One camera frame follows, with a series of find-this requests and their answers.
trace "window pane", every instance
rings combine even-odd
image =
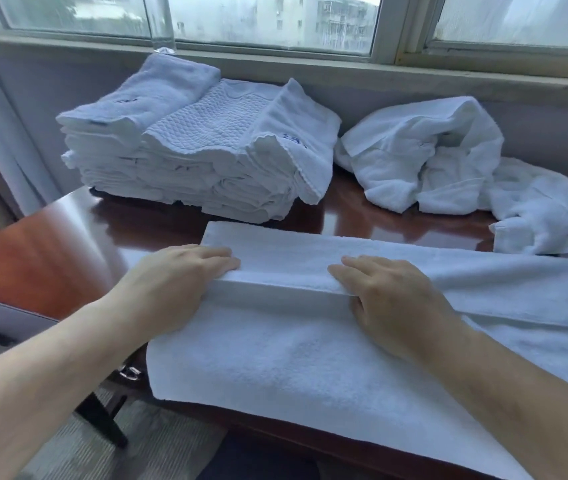
[[[568,47],[568,0],[446,0],[434,38]]]
[[[380,0],[170,0],[177,39],[368,54]]]
[[[144,0],[0,0],[14,29],[149,37]]]

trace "hand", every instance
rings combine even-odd
[[[131,326],[142,345],[182,329],[200,307],[208,283],[239,266],[229,248],[163,249],[140,260],[98,303]]]
[[[448,300],[408,261],[360,256],[328,267],[356,298],[352,311],[387,352],[425,365],[451,334],[465,326]]]

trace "blue embroidery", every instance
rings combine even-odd
[[[289,134],[287,134],[287,133],[284,133],[284,134],[282,135],[282,137],[291,140],[293,143],[301,144],[302,146],[304,146],[304,148],[306,148],[306,149],[308,150],[308,146],[305,145],[304,143],[302,143],[302,142],[300,141],[300,139],[299,139],[297,136],[291,136],[291,135],[289,135]]]

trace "right hand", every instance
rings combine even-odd
[[[387,352],[426,365],[450,337],[465,327],[430,279],[408,261],[344,256],[329,273],[353,293],[360,327]]]

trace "left hand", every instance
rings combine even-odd
[[[142,345],[182,329],[200,307],[208,283],[239,266],[229,248],[189,244],[163,249],[140,260],[96,305],[121,317]]]

